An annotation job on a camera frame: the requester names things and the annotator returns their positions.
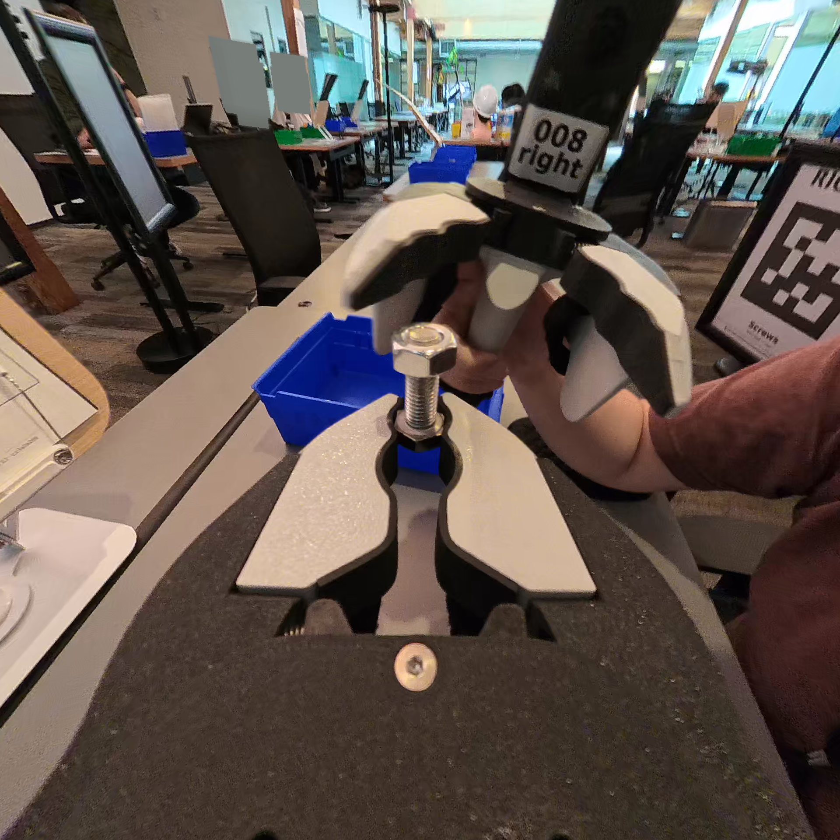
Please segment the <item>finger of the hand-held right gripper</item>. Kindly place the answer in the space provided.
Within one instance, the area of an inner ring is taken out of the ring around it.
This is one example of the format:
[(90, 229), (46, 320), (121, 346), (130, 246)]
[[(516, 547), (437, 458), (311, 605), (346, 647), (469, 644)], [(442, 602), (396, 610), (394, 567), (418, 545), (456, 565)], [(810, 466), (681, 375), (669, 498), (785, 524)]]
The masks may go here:
[(689, 402), (690, 336), (679, 294), (645, 255), (577, 247), (560, 270), (561, 412), (579, 423), (627, 387), (661, 417)]
[(392, 335), (410, 325), (429, 282), (443, 268), (475, 259), (490, 216), (450, 192), (386, 204), (358, 231), (343, 270), (342, 305), (369, 311), (374, 352), (392, 352)]

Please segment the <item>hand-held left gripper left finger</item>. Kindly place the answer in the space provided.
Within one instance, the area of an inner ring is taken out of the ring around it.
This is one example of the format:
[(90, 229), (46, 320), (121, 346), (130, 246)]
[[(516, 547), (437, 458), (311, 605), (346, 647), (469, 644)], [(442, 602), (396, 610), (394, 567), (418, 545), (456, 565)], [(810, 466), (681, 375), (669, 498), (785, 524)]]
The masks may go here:
[(245, 593), (386, 593), (397, 572), (396, 395), (299, 453), (236, 580)]

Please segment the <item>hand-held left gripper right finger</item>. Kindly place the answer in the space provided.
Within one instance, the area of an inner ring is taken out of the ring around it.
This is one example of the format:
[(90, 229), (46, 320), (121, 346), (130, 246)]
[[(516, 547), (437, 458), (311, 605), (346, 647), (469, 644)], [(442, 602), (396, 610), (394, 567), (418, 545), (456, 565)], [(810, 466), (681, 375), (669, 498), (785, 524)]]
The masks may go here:
[(591, 597), (595, 583), (535, 454), (445, 393), (455, 458), (440, 509), (444, 546), (519, 600)]

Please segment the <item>silver hex nut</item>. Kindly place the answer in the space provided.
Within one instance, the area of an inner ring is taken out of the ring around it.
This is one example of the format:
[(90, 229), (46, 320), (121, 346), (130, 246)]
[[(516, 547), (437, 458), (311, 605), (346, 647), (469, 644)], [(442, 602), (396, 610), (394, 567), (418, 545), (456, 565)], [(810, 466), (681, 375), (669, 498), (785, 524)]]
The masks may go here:
[(408, 423), (405, 413), (400, 411), (395, 415), (393, 426), (400, 446), (415, 453), (424, 453), (440, 448), (445, 419), (443, 414), (437, 413), (431, 426), (413, 427)]

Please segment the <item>blue divided parts bin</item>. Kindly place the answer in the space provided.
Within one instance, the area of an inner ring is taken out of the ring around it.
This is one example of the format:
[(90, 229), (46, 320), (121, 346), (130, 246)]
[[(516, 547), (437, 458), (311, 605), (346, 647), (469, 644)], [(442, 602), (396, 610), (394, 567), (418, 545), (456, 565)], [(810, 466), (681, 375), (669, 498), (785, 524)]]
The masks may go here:
[(405, 376), (375, 352), (370, 318), (326, 314), (254, 383), (284, 442), (305, 447), (385, 396), (404, 397)]

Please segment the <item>silver hex bolt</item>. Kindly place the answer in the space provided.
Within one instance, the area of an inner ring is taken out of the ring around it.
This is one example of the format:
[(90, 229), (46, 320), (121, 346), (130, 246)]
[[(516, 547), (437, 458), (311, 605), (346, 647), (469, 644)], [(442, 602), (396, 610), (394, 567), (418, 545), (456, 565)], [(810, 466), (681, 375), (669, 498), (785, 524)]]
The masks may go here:
[(431, 426), (438, 413), (440, 378), (456, 364), (455, 334), (434, 322), (411, 324), (392, 336), (392, 361), (404, 376), (402, 412), (413, 427)]

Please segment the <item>grey storage box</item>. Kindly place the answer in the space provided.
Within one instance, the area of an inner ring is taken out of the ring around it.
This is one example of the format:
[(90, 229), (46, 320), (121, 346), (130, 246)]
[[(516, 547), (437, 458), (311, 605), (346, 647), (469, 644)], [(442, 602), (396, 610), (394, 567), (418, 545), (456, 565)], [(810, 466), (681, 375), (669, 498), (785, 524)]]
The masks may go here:
[(691, 249), (731, 252), (758, 208), (756, 201), (707, 198), (692, 210), (680, 242)]

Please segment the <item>black office chair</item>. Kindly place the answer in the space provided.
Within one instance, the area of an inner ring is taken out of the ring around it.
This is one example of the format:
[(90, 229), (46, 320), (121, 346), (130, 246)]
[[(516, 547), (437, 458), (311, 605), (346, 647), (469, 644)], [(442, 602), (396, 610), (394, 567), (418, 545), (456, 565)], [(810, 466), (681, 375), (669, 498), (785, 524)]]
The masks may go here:
[(322, 263), (313, 212), (268, 129), (188, 134), (187, 141), (236, 233), (256, 303), (276, 307)]
[[(198, 215), (201, 206), (195, 196), (180, 185), (169, 183), (167, 187), (169, 189), (172, 203), (175, 207), (175, 214), (167, 223), (165, 229), (160, 231), (157, 239), (161, 247), (171, 259), (180, 261), (184, 270), (193, 270), (194, 265), (192, 259), (186, 255), (179, 246), (172, 243), (169, 232), (173, 228), (180, 227), (181, 225), (192, 221)], [(94, 274), (91, 279), (91, 288), (95, 291), (104, 291), (102, 279), (113, 273), (116, 269), (125, 265), (126, 262), (127, 257), (125, 252), (122, 250), (104, 259), (101, 262), (100, 270)]]
[(627, 238), (640, 230), (642, 248), (653, 229), (664, 189), (679, 172), (686, 154), (718, 106), (718, 100), (651, 102), (618, 160), (605, 176), (593, 212), (615, 235)]

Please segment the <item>large framed code sign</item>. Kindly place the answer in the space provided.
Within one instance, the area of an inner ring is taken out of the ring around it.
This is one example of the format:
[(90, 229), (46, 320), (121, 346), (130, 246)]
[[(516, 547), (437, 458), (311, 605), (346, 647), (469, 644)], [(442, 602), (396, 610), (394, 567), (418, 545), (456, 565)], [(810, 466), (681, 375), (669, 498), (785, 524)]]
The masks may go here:
[(839, 143), (795, 142), (696, 323), (740, 365), (838, 337)]

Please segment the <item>rounded wooden board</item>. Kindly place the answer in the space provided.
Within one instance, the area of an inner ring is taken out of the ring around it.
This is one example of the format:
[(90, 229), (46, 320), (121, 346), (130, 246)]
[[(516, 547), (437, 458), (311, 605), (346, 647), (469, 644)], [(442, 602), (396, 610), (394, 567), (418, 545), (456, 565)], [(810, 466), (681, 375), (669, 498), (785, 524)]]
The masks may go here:
[(94, 405), (96, 414), (66, 438), (75, 457), (88, 452), (104, 435), (111, 419), (109, 398), (97, 378), (48, 333), (5, 290), (1, 290), (1, 326), (38, 362)]

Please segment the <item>screen on black floor stand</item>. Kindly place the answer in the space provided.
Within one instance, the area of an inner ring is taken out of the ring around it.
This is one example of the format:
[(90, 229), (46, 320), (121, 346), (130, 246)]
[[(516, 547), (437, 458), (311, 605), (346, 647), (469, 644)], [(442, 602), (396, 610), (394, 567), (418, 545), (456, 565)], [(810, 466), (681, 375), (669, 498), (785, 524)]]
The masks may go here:
[(24, 15), (101, 163), (90, 163), (47, 85), (43, 92), (64, 149), (160, 324), (137, 355), (147, 371), (175, 373), (214, 340), (209, 329), (195, 325), (172, 264), (168, 229), (177, 208), (95, 30), (28, 8)]

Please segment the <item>wooden-top desk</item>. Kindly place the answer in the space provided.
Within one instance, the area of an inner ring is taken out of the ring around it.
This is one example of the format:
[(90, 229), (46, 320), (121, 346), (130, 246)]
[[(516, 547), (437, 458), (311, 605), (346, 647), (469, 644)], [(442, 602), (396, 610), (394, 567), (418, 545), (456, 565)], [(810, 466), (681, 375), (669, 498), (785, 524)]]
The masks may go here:
[[(105, 165), (105, 160), (102, 159), (99, 152), (96, 152), (95, 150), (85, 150), (83, 151), (83, 156), (89, 165)], [(35, 159), (43, 165), (73, 165), (74, 163), (70, 155), (62, 150), (36, 153)], [(191, 153), (157, 158), (154, 157), (152, 158), (152, 161), (158, 169), (162, 170), (180, 170), (188, 165), (197, 164), (196, 157)]]

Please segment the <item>black framed panel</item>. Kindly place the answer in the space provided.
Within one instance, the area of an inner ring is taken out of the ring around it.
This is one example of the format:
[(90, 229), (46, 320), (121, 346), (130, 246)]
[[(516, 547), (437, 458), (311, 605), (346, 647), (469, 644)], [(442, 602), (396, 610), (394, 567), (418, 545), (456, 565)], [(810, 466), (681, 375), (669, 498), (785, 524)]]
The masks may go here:
[(1, 212), (1, 288), (31, 277), (35, 264), (27, 250), (28, 226), (15, 213)]

